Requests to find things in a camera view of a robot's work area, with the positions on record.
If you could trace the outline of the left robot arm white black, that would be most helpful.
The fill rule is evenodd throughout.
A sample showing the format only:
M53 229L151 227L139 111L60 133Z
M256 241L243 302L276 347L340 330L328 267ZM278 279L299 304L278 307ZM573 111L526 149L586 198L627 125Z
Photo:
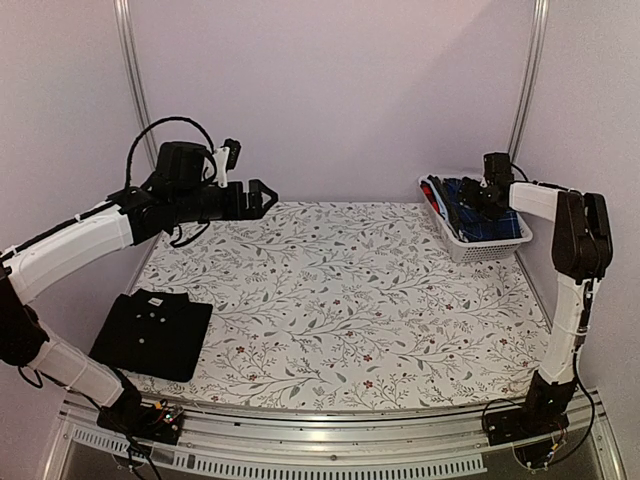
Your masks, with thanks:
M128 434L148 426L139 393L123 375L90 359L48 330L30 304L43 291L111 253L185 223L258 220L278 194L258 179L231 182L241 145L219 148L172 141L139 187L126 185L93 209L8 249L1 256L1 360L48 376L108 410Z

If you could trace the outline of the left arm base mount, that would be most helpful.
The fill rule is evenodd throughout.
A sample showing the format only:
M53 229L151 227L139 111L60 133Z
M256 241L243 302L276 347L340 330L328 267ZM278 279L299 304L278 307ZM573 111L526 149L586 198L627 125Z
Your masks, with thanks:
M184 424L184 408L166 399L152 404L139 404L128 413L113 408L102 409L97 425L136 439L177 445Z

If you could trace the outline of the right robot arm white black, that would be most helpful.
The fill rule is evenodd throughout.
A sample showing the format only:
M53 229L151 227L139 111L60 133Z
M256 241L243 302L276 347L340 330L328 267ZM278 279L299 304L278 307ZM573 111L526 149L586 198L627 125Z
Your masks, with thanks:
M551 337L516 421L524 435L537 436L560 422L580 384L580 350L595 294L613 257L607 205L598 193L517 181L507 153L486 154L483 166L481 181L462 180L463 205L489 219L513 210L553 224L551 259L558 293Z

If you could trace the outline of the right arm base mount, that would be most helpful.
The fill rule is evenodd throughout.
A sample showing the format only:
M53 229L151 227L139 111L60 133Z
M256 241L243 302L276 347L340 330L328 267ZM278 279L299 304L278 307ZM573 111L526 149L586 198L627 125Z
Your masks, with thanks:
M536 419L508 399L508 408L490 410L497 402L499 399L489 401L481 413L481 427L489 445L511 445L516 461L527 470L547 469L566 444L568 416Z

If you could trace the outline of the blue plaid long sleeve shirt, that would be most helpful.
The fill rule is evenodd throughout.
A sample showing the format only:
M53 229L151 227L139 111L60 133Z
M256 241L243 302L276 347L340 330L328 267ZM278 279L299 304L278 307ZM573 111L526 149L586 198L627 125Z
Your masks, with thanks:
M433 175L427 177L427 183L439 204L438 214L454 237L466 243L521 238L518 216L513 210L508 209L498 220L489 220L460 203L460 185L463 178L441 178Z

